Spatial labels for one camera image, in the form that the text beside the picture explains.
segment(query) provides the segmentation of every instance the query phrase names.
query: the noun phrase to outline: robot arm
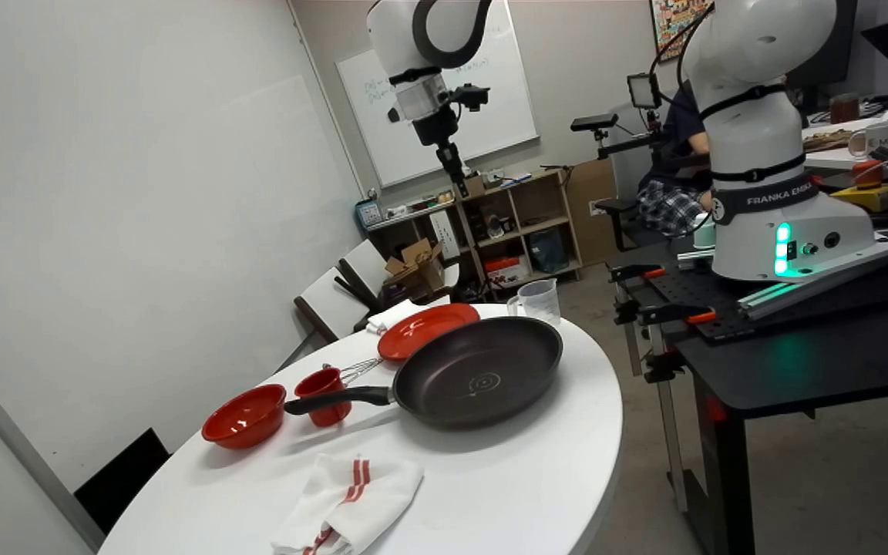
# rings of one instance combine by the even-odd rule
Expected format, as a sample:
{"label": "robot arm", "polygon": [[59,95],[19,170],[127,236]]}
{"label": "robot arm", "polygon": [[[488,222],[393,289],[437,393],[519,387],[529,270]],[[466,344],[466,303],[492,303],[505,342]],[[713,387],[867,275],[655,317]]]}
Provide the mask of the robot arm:
{"label": "robot arm", "polygon": [[489,0],[376,0],[371,40],[397,95],[394,117],[411,120],[422,144],[437,144],[449,183],[463,189],[452,103],[478,111],[488,90],[447,90],[442,67],[466,65],[485,38]]}

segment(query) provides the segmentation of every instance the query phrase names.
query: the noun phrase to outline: white round table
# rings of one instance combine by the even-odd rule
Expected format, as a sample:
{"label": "white round table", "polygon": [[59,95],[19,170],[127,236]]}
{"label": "white round table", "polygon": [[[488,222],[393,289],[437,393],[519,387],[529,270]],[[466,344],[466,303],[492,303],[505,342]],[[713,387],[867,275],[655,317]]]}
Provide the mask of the white round table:
{"label": "white round table", "polygon": [[[502,304],[474,304],[481,317]],[[378,555],[582,552],[622,437],[615,363],[577,323],[561,320],[555,384],[529,410],[488,429],[437,433],[397,406],[355,404],[340,429],[288,416],[250,454],[186,442],[108,534],[102,555],[271,555],[315,456],[407,460],[427,479],[404,519],[371,545]],[[340,340],[269,382],[288,393],[321,363],[376,355],[372,333]],[[372,368],[352,384],[390,384]]]}

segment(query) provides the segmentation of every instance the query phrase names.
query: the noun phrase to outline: whiteboard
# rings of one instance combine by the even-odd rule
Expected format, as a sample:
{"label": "whiteboard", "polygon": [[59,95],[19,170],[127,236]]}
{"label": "whiteboard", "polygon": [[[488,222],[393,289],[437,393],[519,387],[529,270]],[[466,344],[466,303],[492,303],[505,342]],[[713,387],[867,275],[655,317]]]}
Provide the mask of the whiteboard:
{"label": "whiteboard", "polygon": [[[442,170],[434,144],[421,144],[412,123],[390,123],[394,92],[376,50],[343,60],[340,75],[384,184]],[[481,111],[463,111],[459,117],[452,144],[463,161],[537,139],[510,0],[492,0],[478,55],[456,72],[443,72],[443,84],[447,90],[463,84],[489,90]]]}

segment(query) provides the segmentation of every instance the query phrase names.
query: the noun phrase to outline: black chair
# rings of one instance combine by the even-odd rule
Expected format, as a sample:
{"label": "black chair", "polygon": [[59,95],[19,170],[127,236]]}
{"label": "black chair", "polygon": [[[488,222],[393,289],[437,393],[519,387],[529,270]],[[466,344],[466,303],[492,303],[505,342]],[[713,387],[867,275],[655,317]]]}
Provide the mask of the black chair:
{"label": "black chair", "polygon": [[148,429],[125,454],[118,454],[98,475],[74,491],[85,516],[102,534],[115,527],[144,482],[170,460],[159,437]]}

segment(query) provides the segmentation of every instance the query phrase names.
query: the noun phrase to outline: frying pan handle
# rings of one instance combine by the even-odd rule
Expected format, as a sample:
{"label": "frying pan handle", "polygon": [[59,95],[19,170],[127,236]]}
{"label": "frying pan handle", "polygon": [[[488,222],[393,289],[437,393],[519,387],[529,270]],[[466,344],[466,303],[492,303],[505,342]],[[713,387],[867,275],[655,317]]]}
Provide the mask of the frying pan handle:
{"label": "frying pan handle", "polygon": [[393,404],[393,396],[390,396],[390,387],[343,387],[343,393],[330,393],[330,396],[318,396],[318,397],[288,401],[285,410],[288,412],[311,412],[318,406],[330,406],[330,404],[343,404],[343,401]]}

